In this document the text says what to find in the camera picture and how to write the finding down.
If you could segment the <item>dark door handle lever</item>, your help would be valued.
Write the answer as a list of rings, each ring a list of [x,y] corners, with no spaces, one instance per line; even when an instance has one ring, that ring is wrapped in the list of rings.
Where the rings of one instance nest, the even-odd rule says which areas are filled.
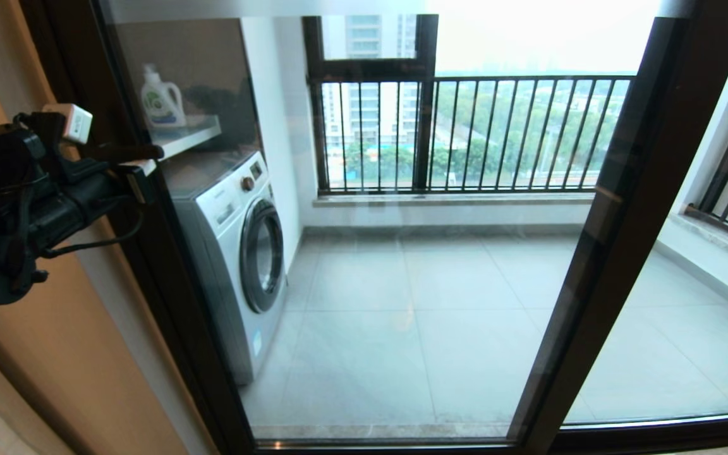
[[[147,159],[164,158],[164,149],[154,144],[139,146],[119,146],[101,144],[99,146],[83,147],[85,157],[109,164],[126,164],[134,161],[147,161]]]

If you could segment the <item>dark brown sliding glass door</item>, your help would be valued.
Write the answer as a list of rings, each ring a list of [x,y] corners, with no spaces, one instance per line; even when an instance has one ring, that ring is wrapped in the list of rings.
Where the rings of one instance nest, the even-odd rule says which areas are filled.
[[[162,167],[126,254],[210,435],[249,455],[524,455],[508,436],[541,333],[543,285],[518,233],[583,205],[316,208],[301,18],[436,15],[435,77],[611,75],[578,62],[577,8],[555,0],[18,0],[53,95],[95,115],[92,141],[153,144],[143,65],[222,134],[187,152],[260,150],[287,294],[254,383],[219,346]]]

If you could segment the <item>white detergent bottle green label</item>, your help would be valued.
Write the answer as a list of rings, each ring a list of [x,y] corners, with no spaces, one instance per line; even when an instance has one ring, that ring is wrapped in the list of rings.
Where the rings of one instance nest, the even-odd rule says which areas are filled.
[[[162,80],[154,64],[143,65],[140,103],[150,129],[184,128],[187,124],[179,87]]]

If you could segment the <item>white front-load washing machine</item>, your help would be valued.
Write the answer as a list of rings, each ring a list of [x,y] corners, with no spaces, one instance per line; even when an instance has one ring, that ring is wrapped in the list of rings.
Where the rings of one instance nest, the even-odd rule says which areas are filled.
[[[162,167],[219,346],[237,385],[254,383],[287,294],[285,241],[260,150],[190,152]]]

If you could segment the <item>long grey stone window sill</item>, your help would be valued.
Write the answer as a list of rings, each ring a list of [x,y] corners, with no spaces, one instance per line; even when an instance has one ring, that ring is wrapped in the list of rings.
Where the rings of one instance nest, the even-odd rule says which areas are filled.
[[[454,205],[583,205],[594,192],[540,193],[427,193],[353,194],[321,196],[312,201],[316,208],[342,207],[453,207]]]

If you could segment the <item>long black balcony railing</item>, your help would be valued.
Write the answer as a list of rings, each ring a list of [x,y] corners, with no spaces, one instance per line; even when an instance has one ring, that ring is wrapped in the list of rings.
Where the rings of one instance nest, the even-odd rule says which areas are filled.
[[[435,77],[430,189],[593,192],[632,75]]]

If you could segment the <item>dark brown fixed glass panel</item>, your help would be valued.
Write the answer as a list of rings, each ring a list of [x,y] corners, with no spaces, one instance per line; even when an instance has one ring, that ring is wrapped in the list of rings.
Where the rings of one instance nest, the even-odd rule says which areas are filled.
[[[579,63],[634,81],[583,216],[515,238],[549,303],[507,434],[524,455],[728,442],[728,253],[667,222],[728,144],[728,0],[555,5]]]

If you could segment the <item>short grey stone side sill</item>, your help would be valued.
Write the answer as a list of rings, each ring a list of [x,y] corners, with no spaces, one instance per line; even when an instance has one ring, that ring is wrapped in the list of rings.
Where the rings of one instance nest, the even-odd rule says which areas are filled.
[[[728,229],[685,215],[668,215],[667,222],[728,253]]]

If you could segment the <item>white wall shelf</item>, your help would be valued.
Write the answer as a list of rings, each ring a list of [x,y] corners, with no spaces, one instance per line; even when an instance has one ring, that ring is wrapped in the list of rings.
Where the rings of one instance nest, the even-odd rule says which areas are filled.
[[[184,127],[153,128],[149,131],[151,142],[162,149],[159,161],[187,152],[221,134],[219,117],[215,115],[187,115]]]

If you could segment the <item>dark window frame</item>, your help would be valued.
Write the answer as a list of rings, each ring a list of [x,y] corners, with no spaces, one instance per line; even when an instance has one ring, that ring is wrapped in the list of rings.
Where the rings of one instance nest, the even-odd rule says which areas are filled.
[[[316,193],[430,189],[436,15],[301,18]]]

